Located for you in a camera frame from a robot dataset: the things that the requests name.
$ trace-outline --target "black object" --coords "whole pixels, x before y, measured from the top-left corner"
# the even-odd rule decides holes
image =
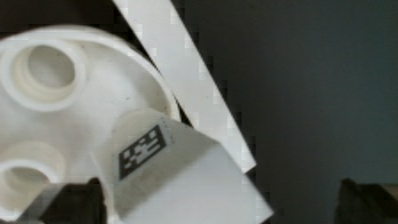
[[[42,216],[47,224],[107,224],[104,188],[99,179],[68,185]]]
[[[379,184],[342,182],[337,224],[398,224],[398,201]]]

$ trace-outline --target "circular hole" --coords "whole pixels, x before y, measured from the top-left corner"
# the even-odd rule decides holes
[[[54,47],[38,46],[31,50],[28,66],[35,80],[49,88],[63,88],[74,83],[74,61]]]
[[[6,181],[12,188],[20,192],[42,191],[45,185],[51,183],[44,172],[28,167],[15,167],[6,171]]]

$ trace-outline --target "white plastic object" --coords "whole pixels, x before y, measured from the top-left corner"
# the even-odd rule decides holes
[[[44,142],[24,142],[0,153],[0,217],[15,221],[47,185],[65,182],[67,161]]]
[[[171,0],[115,0],[196,129],[223,143],[243,171],[257,165]]]
[[[83,64],[83,68],[86,67],[84,70],[75,68],[75,80],[81,79],[77,76],[83,75],[86,83],[83,92],[77,89],[81,87],[72,85],[68,93],[77,94],[77,96],[74,96],[75,100],[68,104],[65,102],[67,98],[56,97],[54,101],[45,103],[44,100],[38,100],[42,98],[33,97],[35,94],[42,94],[42,92],[36,92],[38,88],[36,83],[31,82],[33,80],[24,83],[24,88],[15,85],[13,91],[20,91],[19,94],[24,94],[24,98],[13,95],[10,91],[13,87],[8,81],[4,82],[10,79],[13,84],[19,83],[15,70],[28,69],[26,63],[33,59],[26,58],[20,61],[17,55],[22,54],[24,57],[29,57],[26,50],[31,51],[31,48],[38,49],[44,45],[47,49],[40,49],[42,51],[35,53],[35,57],[38,55],[49,56],[52,52],[47,50],[56,49],[68,55],[70,59],[74,58],[74,63]],[[40,69],[49,71],[52,68],[52,64],[47,63],[52,62],[51,58],[42,59],[42,66],[35,69],[31,66],[35,71]],[[15,69],[6,69],[3,66],[15,66]],[[20,155],[22,158],[33,157],[38,162],[24,161],[20,165],[28,163],[24,167],[28,166],[31,173],[38,174],[40,172],[49,178],[52,177],[51,174],[54,174],[52,178],[60,177],[65,183],[88,183],[90,179],[99,176],[90,153],[113,136],[115,123],[122,115],[132,110],[154,108],[175,119],[180,119],[175,97],[157,69],[129,43],[107,32],[83,26],[47,27],[4,39],[0,41],[0,69],[0,159],[10,158],[6,156],[10,154],[3,153],[10,151],[8,149],[19,151],[24,142],[42,142],[54,147],[61,154],[67,173],[61,175],[54,166],[47,165],[47,156],[52,154],[40,153],[38,147],[26,147],[26,154]],[[28,76],[24,77],[47,83],[54,81],[52,78],[58,81],[58,78],[61,78],[58,76],[63,73],[49,72],[42,74],[47,74],[47,76],[38,77],[26,73]],[[12,164],[8,161],[3,160],[4,166]],[[3,187],[4,189],[8,187],[6,183],[10,183],[8,176],[0,175],[0,207],[4,208],[0,209],[0,219],[15,221],[26,206],[42,193],[44,186],[40,185],[36,190],[26,188],[29,197],[20,200],[19,194],[10,194],[3,190]]]
[[[273,215],[219,142],[152,109],[93,151],[115,223],[260,224]]]
[[[4,89],[29,109],[52,112],[72,106],[86,89],[88,66],[79,43],[65,40],[10,43],[0,77]]]

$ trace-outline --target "dark background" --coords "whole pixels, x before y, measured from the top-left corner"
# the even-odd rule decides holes
[[[273,224],[331,224],[340,181],[398,183],[398,1],[173,0],[257,153]],[[3,36],[93,25],[109,0],[0,0]]]

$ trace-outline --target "white plastic strip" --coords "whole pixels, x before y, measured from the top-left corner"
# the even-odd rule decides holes
[[[196,129],[223,143],[248,172],[257,166],[171,0],[115,0]]]

